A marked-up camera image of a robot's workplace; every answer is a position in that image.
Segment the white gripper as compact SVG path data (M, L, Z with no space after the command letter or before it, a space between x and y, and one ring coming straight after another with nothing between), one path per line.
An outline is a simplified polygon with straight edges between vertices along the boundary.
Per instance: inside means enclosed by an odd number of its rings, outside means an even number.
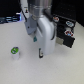
M37 20L29 17L24 24L27 34L33 38L33 42L38 42L39 44L39 58L41 59L43 56L51 54L54 51L56 40L54 24L46 16Z

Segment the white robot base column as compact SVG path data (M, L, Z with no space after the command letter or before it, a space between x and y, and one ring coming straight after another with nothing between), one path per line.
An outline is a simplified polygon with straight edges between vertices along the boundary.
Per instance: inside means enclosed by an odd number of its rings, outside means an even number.
M28 2L27 0L20 0L20 2L21 2L22 14L25 20L27 21L27 19L29 18Z

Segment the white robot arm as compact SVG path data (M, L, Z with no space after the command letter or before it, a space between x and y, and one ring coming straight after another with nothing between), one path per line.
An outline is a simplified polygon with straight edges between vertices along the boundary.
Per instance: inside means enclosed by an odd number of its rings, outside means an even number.
M24 22L27 34L39 44L39 57L51 54L55 48L56 31L51 15L52 0L27 0L29 17Z

